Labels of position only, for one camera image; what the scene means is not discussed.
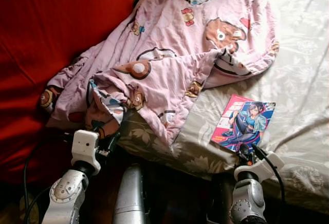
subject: bed sheet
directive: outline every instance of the bed sheet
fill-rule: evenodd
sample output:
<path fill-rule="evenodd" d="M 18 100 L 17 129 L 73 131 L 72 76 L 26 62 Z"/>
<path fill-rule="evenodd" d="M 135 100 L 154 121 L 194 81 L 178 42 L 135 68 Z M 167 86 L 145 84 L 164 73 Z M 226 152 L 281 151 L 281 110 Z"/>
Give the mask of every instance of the bed sheet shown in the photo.
<path fill-rule="evenodd" d="M 285 162 L 280 171 L 288 203 L 329 214 L 328 0 L 273 0 L 280 19 L 280 52 L 263 74 L 203 90 L 176 141 L 164 146 L 147 123 L 131 112 L 121 126 L 120 146 L 174 169 L 210 179 L 232 171 L 234 154 L 210 137 L 231 94 L 277 103 L 260 147 Z M 263 184 L 280 198 L 277 180 Z"/>

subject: pink fabric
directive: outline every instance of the pink fabric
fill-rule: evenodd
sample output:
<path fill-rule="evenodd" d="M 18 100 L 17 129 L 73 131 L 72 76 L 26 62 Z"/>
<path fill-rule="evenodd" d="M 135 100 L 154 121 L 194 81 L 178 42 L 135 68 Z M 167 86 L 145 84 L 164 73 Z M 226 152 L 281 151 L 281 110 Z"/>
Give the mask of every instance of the pink fabric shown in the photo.
<path fill-rule="evenodd" d="M 270 0 L 141 0 L 104 42 L 49 81 L 48 126 L 104 128 L 136 108 L 171 144 L 203 87 L 272 64 L 275 29 Z"/>

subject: anime girl illustration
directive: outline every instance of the anime girl illustration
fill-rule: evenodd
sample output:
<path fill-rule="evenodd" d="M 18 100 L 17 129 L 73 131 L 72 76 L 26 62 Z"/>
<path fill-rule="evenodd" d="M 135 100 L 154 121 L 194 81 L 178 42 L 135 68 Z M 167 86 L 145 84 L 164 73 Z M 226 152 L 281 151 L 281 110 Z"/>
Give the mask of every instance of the anime girl illustration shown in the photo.
<path fill-rule="evenodd" d="M 235 110 L 229 119 L 230 128 L 222 133 L 228 139 L 222 145 L 247 143 L 258 135 L 262 139 L 267 119 L 262 115 L 264 103 L 251 102 L 247 110 Z"/>

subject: red fabric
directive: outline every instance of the red fabric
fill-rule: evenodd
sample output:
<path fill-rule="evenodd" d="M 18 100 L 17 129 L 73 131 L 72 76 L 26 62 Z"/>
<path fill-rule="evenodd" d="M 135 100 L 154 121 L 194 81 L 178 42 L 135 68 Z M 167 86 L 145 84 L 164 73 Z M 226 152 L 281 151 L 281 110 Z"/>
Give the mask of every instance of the red fabric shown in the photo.
<path fill-rule="evenodd" d="M 37 108 L 47 81 L 105 39 L 132 7 L 133 0 L 0 0 L 0 181 L 21 183 L 30 151 L 50 136 Z M 53 182 L 69 162 L 65 144 L 47 143 L 28 179 Z"/>

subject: beige floral bed sheet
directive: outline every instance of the beige floral bed sheet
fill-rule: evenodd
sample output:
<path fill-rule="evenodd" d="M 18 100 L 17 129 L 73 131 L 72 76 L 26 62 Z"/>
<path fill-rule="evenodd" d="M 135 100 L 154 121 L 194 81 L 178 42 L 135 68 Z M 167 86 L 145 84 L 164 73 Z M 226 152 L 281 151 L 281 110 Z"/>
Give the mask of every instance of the beige floral bed sheet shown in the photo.
<path fill-rule="evenodd" d="M 231 94 L 277 103 L 260 147 L 285 162 L 280 171 L 288 203 L 329 214 L 328 0 L 273 0 L 280 13 L 280 52 L 265 73 L 204 90 L 176 141 L 167 147 L 130 113 L 120 146 L 131 154 L 210 179 L 231 171 L 236 156 L 209 140 Z M 264 192 L 280 198 L 275 177 Z"/>

